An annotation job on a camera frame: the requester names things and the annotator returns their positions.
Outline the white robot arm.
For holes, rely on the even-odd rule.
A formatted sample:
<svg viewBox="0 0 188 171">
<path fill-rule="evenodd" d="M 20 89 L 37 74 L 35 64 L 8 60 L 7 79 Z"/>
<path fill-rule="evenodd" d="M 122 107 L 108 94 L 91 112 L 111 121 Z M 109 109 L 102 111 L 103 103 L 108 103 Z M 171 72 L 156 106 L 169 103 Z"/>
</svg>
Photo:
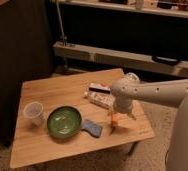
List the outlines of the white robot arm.
<svg viewBox="0 0 188 171">
<path fill-rule="evenodd" d="M 111 85 L 115 112 L 129 114 L 132 101 L 141 100 L 178 109 L 173 125 L 166 171 L 188 171 L 188 79 L 141 83 L 128 73 Z"/>
</svg>

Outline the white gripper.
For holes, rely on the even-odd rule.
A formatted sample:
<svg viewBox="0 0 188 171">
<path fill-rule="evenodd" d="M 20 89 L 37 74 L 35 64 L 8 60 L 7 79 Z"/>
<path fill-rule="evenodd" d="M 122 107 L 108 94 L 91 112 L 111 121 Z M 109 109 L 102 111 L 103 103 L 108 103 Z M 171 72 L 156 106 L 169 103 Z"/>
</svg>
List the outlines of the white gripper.
<svg viewBox="0 0 188 171">
<path fill-rule="evenodd" d="M 116 113 L 125 114 L 133 120 L 136 119 L 132 113 L 133 104 L 131 100 L 117 101 L 115 100 L 108 108 L 108 115 L 111 116 Z"/>
</svg>

